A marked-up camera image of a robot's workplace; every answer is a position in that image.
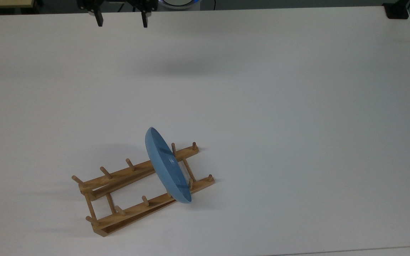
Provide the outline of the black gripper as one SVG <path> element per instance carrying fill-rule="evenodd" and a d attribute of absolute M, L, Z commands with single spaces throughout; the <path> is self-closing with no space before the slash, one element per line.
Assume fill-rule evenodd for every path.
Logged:
<path fill-rule="evenodd" d="M 111 4 L 123 4 L 129 3 L 132 7 L 140 10 L 142 16 L 143 27 L 148 27 L 148 17 L 152 12 L 158 10 L 157 0 L 104 0 Z M 80 10 L 86 10 L 91 16 L 94 16 L 99 27 L 102 27 L 104 23 L 103 16 L 101 14 L 101 5 L 103 0 L 77 0 L 77 5 Z"/>

